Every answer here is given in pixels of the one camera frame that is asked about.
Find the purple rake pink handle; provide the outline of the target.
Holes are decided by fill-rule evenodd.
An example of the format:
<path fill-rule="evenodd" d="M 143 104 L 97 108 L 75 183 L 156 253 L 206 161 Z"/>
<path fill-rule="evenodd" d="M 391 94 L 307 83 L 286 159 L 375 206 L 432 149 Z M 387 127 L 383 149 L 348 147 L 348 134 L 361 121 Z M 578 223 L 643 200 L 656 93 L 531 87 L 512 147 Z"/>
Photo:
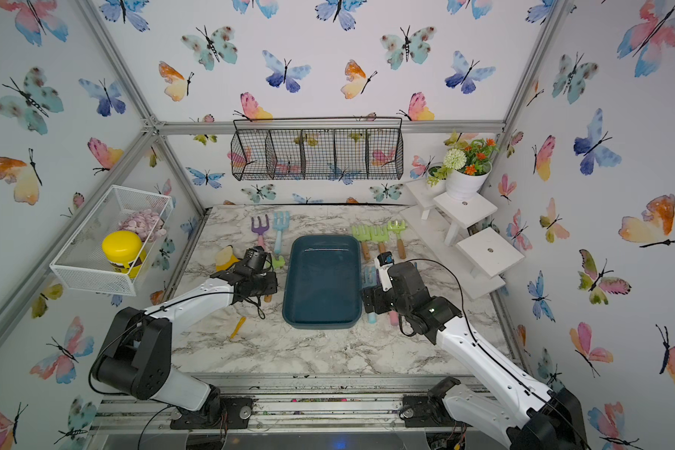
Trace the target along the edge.
<path fill-rule="evenodd" d="M 257 245 L 262 247 L 265 251 L 268 250 L 266 245 L 266 238 L 264 237 L 270 229 L 270 221 L 267 215 L 253 217 L 250 221 L 251 230 L 257 236 Z"/>

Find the green fork wooden handle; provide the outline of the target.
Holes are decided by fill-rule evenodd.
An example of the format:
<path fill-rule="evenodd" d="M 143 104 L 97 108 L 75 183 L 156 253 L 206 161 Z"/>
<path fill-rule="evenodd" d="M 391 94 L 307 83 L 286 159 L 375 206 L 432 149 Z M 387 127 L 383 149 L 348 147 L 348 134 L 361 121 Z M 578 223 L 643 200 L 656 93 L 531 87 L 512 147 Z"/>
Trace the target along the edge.
<path fill-rule="evenodd" d="M 384 225 L 372 226 L 369 228 L 369 234 L 370 241 L 378 246 L 378 251 L 385 253 L 387 251 L 386 244 L 390 239 L 387 227 Z"/>

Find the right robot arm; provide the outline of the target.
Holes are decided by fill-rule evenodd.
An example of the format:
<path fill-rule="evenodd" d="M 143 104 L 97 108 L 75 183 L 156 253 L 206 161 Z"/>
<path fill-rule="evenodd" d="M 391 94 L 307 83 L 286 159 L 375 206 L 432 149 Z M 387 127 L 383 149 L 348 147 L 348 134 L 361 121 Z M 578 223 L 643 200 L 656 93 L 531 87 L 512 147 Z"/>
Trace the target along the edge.
<path fill-rule="evenodd" d="M 586 449 L 581 403 L 569 390 L 552 389 L 484 339 L 465 311 L 429 292 L 413 262 L 389 252 L 374 260 L 376 285 L 362 292 L 376 314 L 395 311 L 410 335 L 420 335 L 456 358 L 489 393 L 447 377 L 429 391 L 431 412 L 441 421 L 472 426 L 507 449 Z"/>

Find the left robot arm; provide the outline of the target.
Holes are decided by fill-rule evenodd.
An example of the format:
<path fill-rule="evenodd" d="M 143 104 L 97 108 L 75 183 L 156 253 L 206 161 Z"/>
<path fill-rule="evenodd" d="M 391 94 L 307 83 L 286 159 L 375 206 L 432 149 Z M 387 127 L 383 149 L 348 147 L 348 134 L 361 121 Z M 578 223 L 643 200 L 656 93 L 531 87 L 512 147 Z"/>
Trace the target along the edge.
<path fill-rule="evenodd" d="M 112 320 L 89 380 L 176 408 L 181 417 L 172 429 L 226 429 L 230 413 L 221 390 L 173 367 L 173 340 L 215 311 L 240 302 L 258 307 L 277 290 L 272 255 L 257 246 L 185 294 L 147 309 L 126 307 Z"/>

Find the green rake wooden handle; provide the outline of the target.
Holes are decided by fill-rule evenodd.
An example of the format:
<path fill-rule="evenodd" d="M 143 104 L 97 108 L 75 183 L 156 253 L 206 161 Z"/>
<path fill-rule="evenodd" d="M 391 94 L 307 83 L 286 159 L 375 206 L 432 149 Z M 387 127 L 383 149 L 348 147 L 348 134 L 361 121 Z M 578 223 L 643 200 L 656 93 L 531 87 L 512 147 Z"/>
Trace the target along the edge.
<path fill-rule="evenodd" d="M 402 239 L 402 234 L 407 230 L 407 224 L 405 220 L 392 220 L 388 222 L 387 225 L 388 231 L 392 233 L 397 242 L 397 251 L 399 252 L 399 258 L 402 260 L 407 259 L 407 252 L 405 249 L 404 240 Z"/>
<path fill-rule="evenodd" d="M 281 255 L 272 255 L 271 256 L 271 262 L 270 262 L 270 270 L 275 271 L 275 270 L 280 270 L 283 268 L 286 264 L 286 261 L 283 256 Z M 270 303 L 272 301 L 272 296 L 273 294 L 266 294 L 264 296 L 264 302 L 265 303 Z"/>
<path fill-rule="evenodd" d="M 364 261 L 369 262 L 371 260 L 371 253 L 369 252 L 371 227 L 366 225 L 352 225 L 352 234 L 354 235 L 354 238 L 360 243 Z"/>

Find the blue fork white handle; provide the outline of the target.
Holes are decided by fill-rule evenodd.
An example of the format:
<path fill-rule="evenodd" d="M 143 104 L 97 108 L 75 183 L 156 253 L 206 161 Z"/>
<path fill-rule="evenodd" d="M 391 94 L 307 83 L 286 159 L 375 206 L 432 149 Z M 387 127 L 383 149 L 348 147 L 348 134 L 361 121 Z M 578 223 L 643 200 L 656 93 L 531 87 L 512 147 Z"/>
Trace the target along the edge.
<path fill-rule="evenodd" d="M 276 231 L 274 253 L 277 256 L 281 255 L 283 233 L 289 229 L 290 217 L 288 211 L 279 211 L 274 215 L 274 230 Z"/>

